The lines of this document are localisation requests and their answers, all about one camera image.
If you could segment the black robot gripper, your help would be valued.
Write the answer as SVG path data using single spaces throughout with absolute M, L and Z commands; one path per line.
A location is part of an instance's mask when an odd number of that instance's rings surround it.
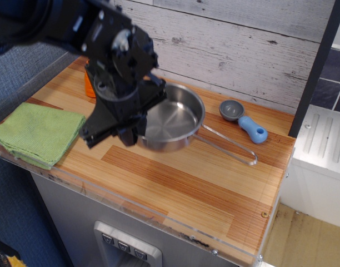
M 148 80 L 139 81 L 132 92 L 118 98 L 113 87 L 95 75 L 96 104 L 79 131 L 80 137 L 90 149 L 110 136 L 117 136 L 127 147 L 134 146 L 137 136 L 146 133 L 148 110 L 167 98 L 165 86 L 165 80 L 150 75 Z

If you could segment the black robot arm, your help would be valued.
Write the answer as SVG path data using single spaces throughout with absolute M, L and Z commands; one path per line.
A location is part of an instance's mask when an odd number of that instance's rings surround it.
M 147 112 L 166 98 L 153 40 L 107 1 L 0 1 L 0 55 L 43 42 L 86 56 L 95 108 L 80 129 L 93 147 L 109 136 L 133 146 Z

